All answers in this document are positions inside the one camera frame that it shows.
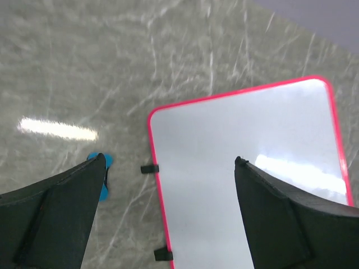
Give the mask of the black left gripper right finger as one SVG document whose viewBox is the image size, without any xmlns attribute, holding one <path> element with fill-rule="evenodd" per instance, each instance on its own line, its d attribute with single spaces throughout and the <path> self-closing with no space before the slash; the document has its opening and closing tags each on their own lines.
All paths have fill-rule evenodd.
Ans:
<svg viewBox="0 0 359 269">
<path fill-rule="evenodd" d="M 255 268 L 358 268 L 358 208 L 303 191 L 241 157 L 234 176 Z"/>
</svg>

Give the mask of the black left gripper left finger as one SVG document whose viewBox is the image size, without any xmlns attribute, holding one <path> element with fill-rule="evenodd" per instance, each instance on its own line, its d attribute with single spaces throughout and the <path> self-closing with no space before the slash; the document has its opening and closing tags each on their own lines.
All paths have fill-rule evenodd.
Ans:
<svg viewBox="0 0 359 269">
<path fill-rule="evenodd" d="M 80 268 L 106 175 L 92 159 L 1 195 L 1 268 Z"/>
</svg>

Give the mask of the blue bone-shaped eraser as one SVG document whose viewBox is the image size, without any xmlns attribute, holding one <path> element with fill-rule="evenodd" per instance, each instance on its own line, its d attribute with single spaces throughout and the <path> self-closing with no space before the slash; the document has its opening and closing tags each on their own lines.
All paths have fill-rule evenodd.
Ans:
<svg viewBox="0 0 359 269">
<path fill-rule="evenodd" d="M 103 182 L 102 190 L 101 190 L 100 197 L 99 197 L 99 202 L 103 202 L 108 198 L 108 194 L 109 194 L 108 172 L 109 172 L 109 168 L 113 164 L 113 156 L 112 155 L 104 153 L 104 157 L 105 157 L 105 162 L 106 162 L 106 165 L 105 165 L 106 166 L 106 174 L 104 177 L 104 182 Z"/>
</svg>

